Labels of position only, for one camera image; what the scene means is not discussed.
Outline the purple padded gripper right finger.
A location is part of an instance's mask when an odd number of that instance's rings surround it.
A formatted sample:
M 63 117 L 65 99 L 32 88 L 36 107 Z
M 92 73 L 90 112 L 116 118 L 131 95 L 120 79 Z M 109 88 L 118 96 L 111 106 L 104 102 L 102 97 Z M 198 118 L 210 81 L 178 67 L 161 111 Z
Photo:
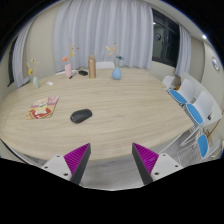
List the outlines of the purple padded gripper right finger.
M 137 143 L 132 144 L 132 155 L 144 185 L 182 169 L 167 153 L 157 154 Z

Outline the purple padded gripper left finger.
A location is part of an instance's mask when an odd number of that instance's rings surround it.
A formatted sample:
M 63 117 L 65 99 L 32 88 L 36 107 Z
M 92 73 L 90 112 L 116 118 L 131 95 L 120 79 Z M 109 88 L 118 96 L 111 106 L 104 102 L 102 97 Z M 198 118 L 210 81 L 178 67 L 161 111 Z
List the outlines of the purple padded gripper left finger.
M 55 155 L 42 166 L 42 169 L 79 185 L 90 154 L 91 145 L 87 143 L 66 155 Z

